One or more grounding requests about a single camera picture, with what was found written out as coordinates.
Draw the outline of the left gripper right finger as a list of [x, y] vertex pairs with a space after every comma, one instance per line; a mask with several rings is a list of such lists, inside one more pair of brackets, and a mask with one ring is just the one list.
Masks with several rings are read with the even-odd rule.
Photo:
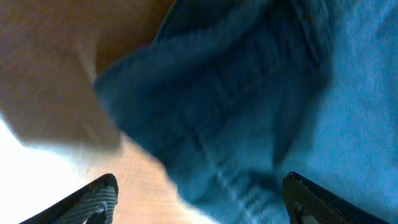
[[282, 182], [290, 224], [387, 224], [296, 172]]

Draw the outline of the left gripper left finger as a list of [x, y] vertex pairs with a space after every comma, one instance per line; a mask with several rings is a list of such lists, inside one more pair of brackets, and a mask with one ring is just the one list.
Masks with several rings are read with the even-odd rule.
[[23, 223], [112, 224], [118, 193], [115, 176], [105, 174]]

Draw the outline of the dark blue denim shorts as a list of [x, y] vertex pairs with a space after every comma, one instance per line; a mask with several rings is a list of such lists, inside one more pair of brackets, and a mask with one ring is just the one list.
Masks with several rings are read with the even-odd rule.
[[220, 223], [288, 223], [292, 171], [397, 222], [396, 1], [176, 1], [94, 88]]

